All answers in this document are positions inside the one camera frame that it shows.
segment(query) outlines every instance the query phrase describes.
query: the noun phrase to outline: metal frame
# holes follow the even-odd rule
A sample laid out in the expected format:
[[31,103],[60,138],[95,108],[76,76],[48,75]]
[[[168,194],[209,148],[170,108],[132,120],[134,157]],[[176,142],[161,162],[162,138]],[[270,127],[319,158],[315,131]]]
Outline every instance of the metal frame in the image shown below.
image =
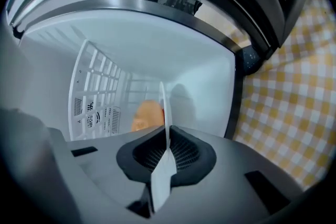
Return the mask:
[[25,30],[28,30],[31,26],[36,25],[42,21],[55,18],[64,14],[84,12],[88,10],[99,9],[121,9],[130,10],[134,12],[141,12],[151,14],[154,16],[162,17],[173,22],[187,26],[223,45],[228,50],[236,53],[240,50],[240,47],[235,44],[229,37],[207,24],[206,22],[188,14],[181,10],[164,6],[155,2],[146,0],[84,0],[76,3],[68,4],[66,6],[57,8],[43,14],[37,19],[33,20]]

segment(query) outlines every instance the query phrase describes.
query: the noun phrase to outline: black grille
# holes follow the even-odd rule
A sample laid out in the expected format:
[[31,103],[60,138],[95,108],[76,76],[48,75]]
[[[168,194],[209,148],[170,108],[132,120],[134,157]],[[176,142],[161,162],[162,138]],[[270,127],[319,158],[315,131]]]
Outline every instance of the black grille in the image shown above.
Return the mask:
[[[90,104],[88,104],[87,111],[91,111],[92,109],[93,109],[93,102],[91,102]],[[88,116],[86,122],[87,122],[88,128],[91,128],[93,126],[93,117],[92,117],[92,115]],[[96,123],[98,123],[98,122],[100,122],[99,112],[96,113]]]
[[163,132],[137,146],[133,151],[133,157],[138,163],[153,172],[165,150],[166,141]]
[[170,149],[175,157],[177,172],[191,166],[200,156],[196,144],[181,135],[171,139]]

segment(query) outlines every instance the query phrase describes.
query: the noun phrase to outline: ventilation slot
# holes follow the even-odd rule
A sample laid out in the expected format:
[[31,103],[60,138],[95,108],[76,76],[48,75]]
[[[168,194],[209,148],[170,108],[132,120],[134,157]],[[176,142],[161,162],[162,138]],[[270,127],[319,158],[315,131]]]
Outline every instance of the ventilation slot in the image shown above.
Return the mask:
[[75,98],[73,107],[74,107],[74,116],[81,114],[82,113],[82,100],[79,98]]
[[107,133],[107,136],[111,135],[111,108],[105,108],[104,112],[104,131]]
[[[93,109],[93,102],[91,102],[90,104],[88,104],[87,106],[87,111],[91,111]],[[87,120],[87,126],[88,128],[91,128],[93,126],[93,116],[88,116]],[[99,112],[96,112],[96,123],[100,122],[100,115]]]
[[137,146],[133,151],[134,159],[153,172],[166,150],[165,131]]
[[120,118],[120,108],[113,107],[111,134],[119,134],[119,118]]
[[177,171],[188,168],[199,159],[200,153],[195,143],[182,135],[175,135],[170,146],[175,157]]

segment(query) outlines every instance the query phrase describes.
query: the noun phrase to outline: black slot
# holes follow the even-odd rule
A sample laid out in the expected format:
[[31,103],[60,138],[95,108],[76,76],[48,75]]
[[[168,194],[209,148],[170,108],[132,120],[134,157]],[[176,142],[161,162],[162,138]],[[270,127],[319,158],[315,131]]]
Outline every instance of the black slot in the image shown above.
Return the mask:
[[96,149],[94,146],[89,146],[89,147],[80,148],[78,150],[73,150],[71,151],[71,153],[73,154],[74,157],[78,157],[78,156],[86,155],[86,154],[89,154],[95,151],[98,151],[98,149]]
[[143,190],[142,196],[139,200],[131,203],[127,206],[127,209],[131,210],[132,212],[138,214],[144,218],[151,217],[151,208],[153,208],[153,201],[151,195],[151,187],[150,184],[147,184]]
[[245,176],[271,215],[290,203],[261,172],[253,171]]

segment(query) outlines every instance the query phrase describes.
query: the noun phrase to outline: checkered fabric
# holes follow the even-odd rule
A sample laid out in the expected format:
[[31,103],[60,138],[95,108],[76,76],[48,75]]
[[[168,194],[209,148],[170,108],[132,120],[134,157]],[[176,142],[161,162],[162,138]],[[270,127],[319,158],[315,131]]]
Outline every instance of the checkered fabric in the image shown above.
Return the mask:
[[[235,140],[306,189],[335,153],[336,24],[327,0],[307,0],[281,49],[244,81]],[[244,37],[232,34],[238,43]]]

